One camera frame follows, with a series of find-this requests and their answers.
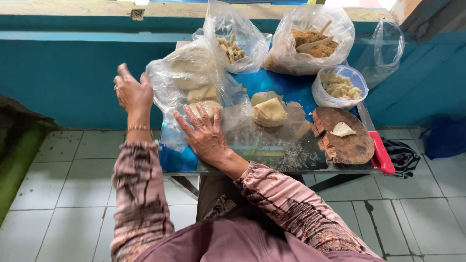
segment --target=bracelet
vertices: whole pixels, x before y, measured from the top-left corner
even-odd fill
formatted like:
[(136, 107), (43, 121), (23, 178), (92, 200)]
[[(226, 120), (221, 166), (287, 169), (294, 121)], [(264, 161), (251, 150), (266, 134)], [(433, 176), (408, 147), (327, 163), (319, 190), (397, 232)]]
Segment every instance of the bracelet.
[(128, 134), (128, 132), (131, 131), (131, 130), (146, 130), (146, 131), (149, 131), (151, 133), (151, 137), (154, 136), (153, 133), (152, 133), (151, 128), (146, 126), (146, 125), (143, 125), (143, 124), (130, 124), (128, 126), (128, 129), (126, 129), (126, 133)]

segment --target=clear plastic bag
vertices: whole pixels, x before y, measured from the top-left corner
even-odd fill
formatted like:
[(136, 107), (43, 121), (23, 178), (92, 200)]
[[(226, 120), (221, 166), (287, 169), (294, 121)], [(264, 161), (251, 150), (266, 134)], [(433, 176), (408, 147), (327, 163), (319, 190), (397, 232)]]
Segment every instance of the clear plastic bag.
[[(230, 63), (224, 50), (220, 48), (217, 37), (230, 40), (235, 34), (235, 42), (246, 51), (246, 57)], [(223, 67), (235, 74), (249, 74), (260, 70), (267, 57), (272, 35), (261, 33), (249, 18), (234, 6), (209, 0), (204, 27), (193, 35), (194, 40), (204, 36), (215, 56)]]
[(396, 23), (380, 20), (363, 54), (354, 64), (369, 89), (378, 86), (400, 67), (404, 36)]
[[(316, 58), (312, 55), (296, 52), (296, 41), (292, 30), (318, 30), (332, 20), (323, 33), (333, 36), (338, 43), (329, 57)], [(350, 53), (355, 38), (353, 22), (341, 7), (302, 4), (289, 11), (281, 19), (273, 38), (263, 68), (269, 71), (294, 76), (315, 75), (320, 68), (338, 65), (345, 61)]]
[(230, 74), (226, 73), (205, 38), (182, 46), (163, 59), (146, 66), (154, 104), (164, 115), (160, 143), (182, 152), (188, 143), (173, 116), (177, 110), (186, 118), (183, 105), (202, 101), (216, 101), (221, 110), (222, 130), (231, 130), (249, 124), (252, 106), (247, 93)]

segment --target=plastic container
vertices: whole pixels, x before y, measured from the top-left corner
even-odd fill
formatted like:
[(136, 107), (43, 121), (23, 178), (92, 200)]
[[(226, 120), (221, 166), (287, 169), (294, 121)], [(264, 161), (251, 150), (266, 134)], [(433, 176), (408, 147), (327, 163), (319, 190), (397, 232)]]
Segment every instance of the plastic container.
[[(361, 97), (359, 100), (346, 100), (335, 98), (325, 91), (322, 86), (321, 74), (335, 73), (337, 76), (349, 77), (351, 83), (362, 90)], [(367, 96), (369, 89), (367, 88), (366, 81), (364, 80), (361, 73), (356, 69), (344, 66), (328, 66), (323, 67), (317, 73), (317, 77), (312, 83), (312, 96), (314, 97), (315, 103), (320, 107), (337, 107), (345, 110), (351, 110), (358, 102), (364, 100)]]

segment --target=blue bag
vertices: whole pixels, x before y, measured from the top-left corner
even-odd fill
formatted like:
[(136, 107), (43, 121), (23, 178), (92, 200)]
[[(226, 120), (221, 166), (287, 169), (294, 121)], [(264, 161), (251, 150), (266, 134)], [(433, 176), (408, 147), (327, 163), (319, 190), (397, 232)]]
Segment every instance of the blue bag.
[(466, 117), (460, 120), (449, 117), (436, 119), (419, 138), (429, 130), (431, 134), (425, 141), (425, 155), (431, 160), (449, 158), (466, 152)]

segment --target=teal wall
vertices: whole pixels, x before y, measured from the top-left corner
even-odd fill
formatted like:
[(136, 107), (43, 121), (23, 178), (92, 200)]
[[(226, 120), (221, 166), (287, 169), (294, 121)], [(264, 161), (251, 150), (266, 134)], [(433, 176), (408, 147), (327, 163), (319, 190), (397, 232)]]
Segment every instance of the teal wall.
[[(113, 92), (117, 65), (139, 79), (148, 62), (190, 40), (204, 19), (0, 15), (0, 93), (71, 128), (124, 129), (126, 113)], [(273, 33), (278, 20), (253, 20)], [(351, 65), (377, 23), (355, 22)], [(400, 69), (371, 90), (366, 105), (375, 125), (428, 124), (437, 115), (466, 113), (466, 34), (406, 44)], [(162, 114), (152, 108), (152, 127)]]

